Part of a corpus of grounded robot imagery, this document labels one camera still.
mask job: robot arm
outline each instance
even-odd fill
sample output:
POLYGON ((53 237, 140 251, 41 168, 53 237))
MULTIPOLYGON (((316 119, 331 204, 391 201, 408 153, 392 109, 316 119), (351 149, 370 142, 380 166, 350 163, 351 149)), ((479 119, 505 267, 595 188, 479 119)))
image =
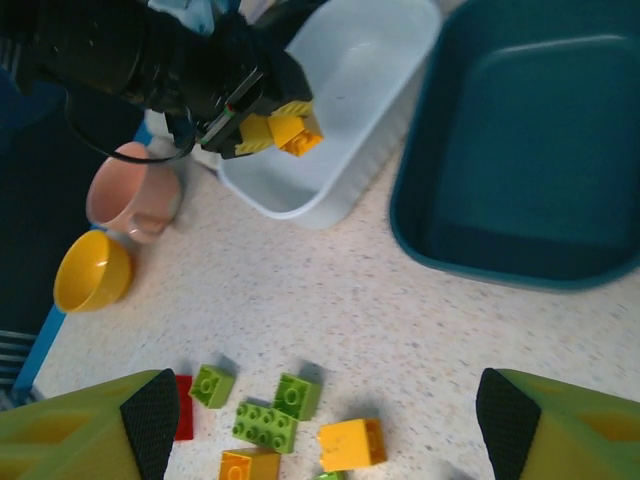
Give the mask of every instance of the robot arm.
POLYGON ((310 115, 312 94, 290 55, 217 2, 215 29, 201 34, 167 13, 175 1, 0 0, 0 61, 22 93, 36 79, 84 84, 164 113, 183 155, 198 142, 239 156, 260 130, 249 123, 310 115))

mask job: lime green lego brick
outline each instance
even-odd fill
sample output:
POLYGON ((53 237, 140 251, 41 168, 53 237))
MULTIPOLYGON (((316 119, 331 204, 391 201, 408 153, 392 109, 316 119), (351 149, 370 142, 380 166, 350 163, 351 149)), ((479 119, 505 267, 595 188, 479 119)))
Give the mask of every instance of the lime green lego brick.
POLYGON ((321 392, 320 385, 283 373, 273 408, 294 420, 305 422, 315 415, 321 392))
POLYGON ((221 368, 202 365, 189 396, 207 408, 222 408, 227 403, 236 379, 221 368))
POLYGON ((323 473, 319 477, 316 477, 314 480, 346 480, 346 475, 344 472, 330 472, 323 473))
POLYGON ((235 438, 278 453, 293 452, 298 422, 268 407, 243 402, 236 410, 235 438))

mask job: yellow cup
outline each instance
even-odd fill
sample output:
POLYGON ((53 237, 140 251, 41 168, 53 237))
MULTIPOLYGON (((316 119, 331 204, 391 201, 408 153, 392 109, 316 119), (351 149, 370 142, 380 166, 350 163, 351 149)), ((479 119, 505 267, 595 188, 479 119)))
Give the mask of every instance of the yellow cup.
POLYGON ((82 235, 62 259, 53 298, 66 313, 91 312, 122 298, 131 284, 131 258, 100 230, 82 235))

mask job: table surface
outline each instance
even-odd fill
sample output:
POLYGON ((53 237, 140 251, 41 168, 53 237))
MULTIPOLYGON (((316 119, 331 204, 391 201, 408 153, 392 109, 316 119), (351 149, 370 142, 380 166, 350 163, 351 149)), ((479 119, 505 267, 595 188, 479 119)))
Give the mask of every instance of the table surface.
MULTIPOLYGON (((445 10, 453 4, 446 2, 445 10)), ((146 369, 237 372, 227 406, 196 406, 196 439, 166 478, 217 478, 235 406, 272 400, 281 373, 324 391, 281 480, 319 472, 319 426, 382 420, 389 461, 353 480, 491 479, 474 409, 482 370, 528 371, 640 400, 640 274, 556 295, 427 269, 396 245, 398 152, 345 221, 306 231, 260 216, 197 165, 176 224, 138 254, 129 295, 69 315, 36 379, 46 397, 146 369)))

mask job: pink cup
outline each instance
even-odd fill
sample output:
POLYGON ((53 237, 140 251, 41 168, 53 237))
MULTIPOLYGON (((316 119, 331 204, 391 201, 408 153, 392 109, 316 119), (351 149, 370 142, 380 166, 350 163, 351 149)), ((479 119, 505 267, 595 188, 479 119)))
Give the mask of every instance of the pink cup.
MULTIPOLYGON (((127 143, 118 153, 149 158, 144 145, 127 143)), ((94 224, 129 235, 139 243, 157 240, 180 207, 182 189, 166 165, 136 165, 108 158, 87 195, 87 217, 94 224)))

